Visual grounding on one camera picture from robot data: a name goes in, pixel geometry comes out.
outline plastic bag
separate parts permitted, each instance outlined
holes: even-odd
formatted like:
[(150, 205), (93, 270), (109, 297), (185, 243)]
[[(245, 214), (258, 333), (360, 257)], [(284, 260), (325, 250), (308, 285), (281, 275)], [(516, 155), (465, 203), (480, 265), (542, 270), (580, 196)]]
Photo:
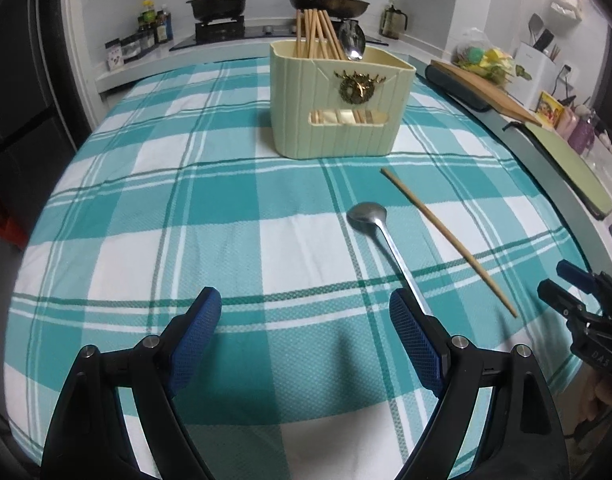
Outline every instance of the plastic bag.
[(495, 48), (478, 28), (468, 29), (457, 44), (457, 65), (497, 86), (519, 75), (513, 57)]
[(479, 63), (484, 53), (493, 48), (487, 35), (478, 28), (469, 28), (457, 44), (459, 61)]

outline refrigerator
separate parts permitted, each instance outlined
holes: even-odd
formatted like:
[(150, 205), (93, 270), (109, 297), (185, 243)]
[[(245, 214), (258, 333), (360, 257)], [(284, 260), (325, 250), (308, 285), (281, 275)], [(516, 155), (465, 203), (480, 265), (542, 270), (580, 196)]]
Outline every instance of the refrigerator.
[(89, 134), (60, 0), (0, 0), (0, 199), (27, 234)]

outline human hand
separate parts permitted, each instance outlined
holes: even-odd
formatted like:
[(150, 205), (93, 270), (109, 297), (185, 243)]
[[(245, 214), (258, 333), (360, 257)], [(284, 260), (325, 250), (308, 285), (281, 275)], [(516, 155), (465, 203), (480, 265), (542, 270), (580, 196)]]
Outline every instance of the human hand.
[(595, 420), (604, 406), (612, 408), (612, 376), (591, 370), (579, 399), (579, 422)]

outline wooden chopstick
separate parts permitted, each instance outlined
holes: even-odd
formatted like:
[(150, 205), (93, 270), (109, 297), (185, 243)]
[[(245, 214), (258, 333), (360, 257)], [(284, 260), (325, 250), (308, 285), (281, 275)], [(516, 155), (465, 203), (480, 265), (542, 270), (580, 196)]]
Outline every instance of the wooden chopstick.
[(339, 59), (347, 59), (346, 55), (343, 53), (342, 45), (341, 43), (339, 43), (339, 38), (337, 38), (337, 35), (335, 34), (335, 28), (333, 27), (333, 22), (330, 21), (330, 16), (328, 15), (327, 10), (324, 10), (324, 19), (326, 20), (326, 25), (328, 26), (328, 28), (330, 29), (330, 33), (332, 34), (333, 43), (337, 50), (337, 55), (339, 56)]
[(297, 9), (297, 43), (295, 45), (296, 57), (301, 57), (301, 11)]
[(321, 22), (321, 27), (324, 29), (324, 34), (326, 35), (326, 39), (328, 40), (328, 46), (330, 47), (330, 52), (332, 53), (330, 59), (341, 59), (335, 46), (335, 40), (333, 39), (335, 32), (328, 28), (328, 22), (326, 20), (326, 17), (324, 16), (324, 11), (319, 10), (318, 14), (319, 21)]
[(515, 307), (508, 300), (503, 291), (499, 288), (499, 285), (494, 282), (493, 278), (490, 277), (490, 274), (486, 272), (486, 269), (481, 266), (481, 264), (475, 259), (475, 257), (470, 254), (470, 251), (464, 247), (464, 245), (457, 240), (454, 234), (452, 234), (448, 227), (446, 227), (441, 220), (439, 220), (435, 214), (430, 211), (430, 209), (419, 200), (416, 195), (413, 194), (411, 190), (409, 190), (406, 185), (400, 181), (394, 174), (392, 174), (387, 168), (381, 168), (381, 172), (395, 185), (399, 188), (399, 190), (406, 195), (407, 199), (410, 200), (415, 206), (423, 213), (423, 215), (428, 218), (429, 222), (437, 227), (438, 231), (446, 237), (446, 239), (452, 244), (452, 246), (457, 249), (457, 252), (461, 254), (464, 259), (470, 264), (470, 266), (475, 270), (475, 272), (480, 275), (481, 279), (486, 282), (486, 285), (490, 287), (497, 298), (504, 304), (504, 306), (508, 309), (513, 317), (517, 317), (517, 311)]
[(312, 59), (315, 56), (315, 52), (317, 49), (317, 43), (315, 42), (315, 37), (317, 35), (317, 25), (315, 21), (319, 21), (318, 14), (310, 9), (310, 49), (308, 50), (308, 57)]
[(306, 35), (306, 45), (303, 57), (308, 57), (310, 51), (310, 9), (304, 9), (304, 30)]
[(324, 39), (324, 34), (321, 32), (321, 21), (319, 19), (319, 12), (315, 10), (315, 26), (317, 27), (317, 35), (319, 37), (319, 46), (321, 47), (321, 54), (324, 56), (324, 59), (329, 59), (326, 40)]

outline teal and white tablecloth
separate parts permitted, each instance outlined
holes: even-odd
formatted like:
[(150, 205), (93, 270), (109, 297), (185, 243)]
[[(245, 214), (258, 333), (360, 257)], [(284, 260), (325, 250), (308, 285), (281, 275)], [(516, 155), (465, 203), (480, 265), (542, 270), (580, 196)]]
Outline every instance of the teal and white tablecloth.
[[(379, 173), (389, 166), (493, 275), (513, 319)], [(267, 58), (140, 82), (77, 153), (32, 234), (10, 306), (6, 397), (36, 461), (77, 351), (130, 348), (205, 285), (223, 314), (175, 404), (217, 479), (388, 479), (436, 403), (388, 317), (402, 285), (384, 243), (345, 212), (372, 201), (436, 317), (482, 348), (530, 345), (553, 391), (577, 367), (537, 298), (562, 258), (584, 266), (548, 200), (485, 128), (417, 78), (393, 153), (287, 160), (273, 149)], [(472, 460), (487, 392), (455, 472)], [(154, 472), (132, 393), (140, 467)]]

